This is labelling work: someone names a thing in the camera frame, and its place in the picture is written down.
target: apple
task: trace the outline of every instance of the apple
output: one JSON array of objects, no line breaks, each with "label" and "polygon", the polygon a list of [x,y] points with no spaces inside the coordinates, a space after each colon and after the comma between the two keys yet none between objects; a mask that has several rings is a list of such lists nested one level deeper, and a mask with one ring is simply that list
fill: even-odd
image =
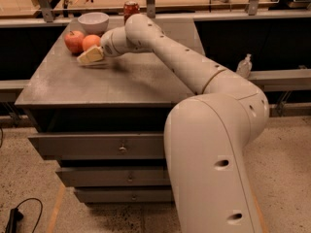
[{"label": "apple", "polygon": [[72,53],[81,53],[84,51],[82,42],[85,34],[79,30],[70,31],[64,37],[65,45]]},{"label": "apple", "polygon": [[84,51],[88,50],[92,46],[100,46],[100,37],[98,35],[87,35],[83,39],[82,48]]}]

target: gray tabletop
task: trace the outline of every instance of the gray tabletop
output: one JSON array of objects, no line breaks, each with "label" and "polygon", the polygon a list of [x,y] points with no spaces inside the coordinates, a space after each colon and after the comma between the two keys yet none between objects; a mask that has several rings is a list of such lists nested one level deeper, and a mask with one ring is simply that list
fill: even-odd
[{"label": "gray tabletop", "polygon": [[[168,37],[204,54],[192,19],[163,18],[155,22]],[[121,25],[122,20],[111,18],[109,29]],[[63,41],[66,32],[76,29],[81,27],[74,19],[19,96],[17,106],[166,107],[193,96],[153,53],[127,53],[81,66]]]}]

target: table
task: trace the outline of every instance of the table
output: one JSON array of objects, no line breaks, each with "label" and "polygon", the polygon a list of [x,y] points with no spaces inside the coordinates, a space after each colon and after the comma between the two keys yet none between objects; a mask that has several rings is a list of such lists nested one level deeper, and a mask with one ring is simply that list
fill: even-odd
[{"label": "table", "polygon": [[[157,18],[167,36],[202,54],[190,18]],[[109,29],[122,26],[111,17]],[[81,202],[173,199],[163,148],[170,110],[193,93],[153,54],[127,53],[80,66],[66,27],[16,101],[38,133],[30,142]]]}]

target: orange line on floor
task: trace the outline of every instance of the orange line on floor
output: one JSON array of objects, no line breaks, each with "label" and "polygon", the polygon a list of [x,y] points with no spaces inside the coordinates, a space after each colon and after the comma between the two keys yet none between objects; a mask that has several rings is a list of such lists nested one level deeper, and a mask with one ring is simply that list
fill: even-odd
[{"label": "orange line on floor", "polygon": [[64,197],[65,190],[66,190],[65,185],[63,183],[61,183],[60,186],[59,186],[58,193],[57,193],[57,197],[56,197],[56,202],[55,202],[54,208],[52,209],[52,215],[51,215],[49,226],[47,228],[46,233],[52,233],[54,231],[56,220],[57,220],[57,216],[58,216],[59,209],[60,209],[60,206],[61,206],[61,203],[62,203],[62,199]]}]

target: drawer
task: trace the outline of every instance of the drawer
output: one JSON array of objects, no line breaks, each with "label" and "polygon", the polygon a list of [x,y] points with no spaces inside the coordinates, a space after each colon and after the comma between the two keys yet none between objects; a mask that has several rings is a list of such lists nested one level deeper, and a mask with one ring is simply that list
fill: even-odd
[{"label": "drawer", "polygon": [[82,203],[142,203],[172,202],[170,186],[75,188],[78,200]]},{"label": "drawer", "polygon": [[78,167],[59,168],[56,173],[65,186],[170,185],[166,167]]},{"label": "drawer", "polygon": [[162,159],[162,133],[39,133],[29,141],[46,160]]}]

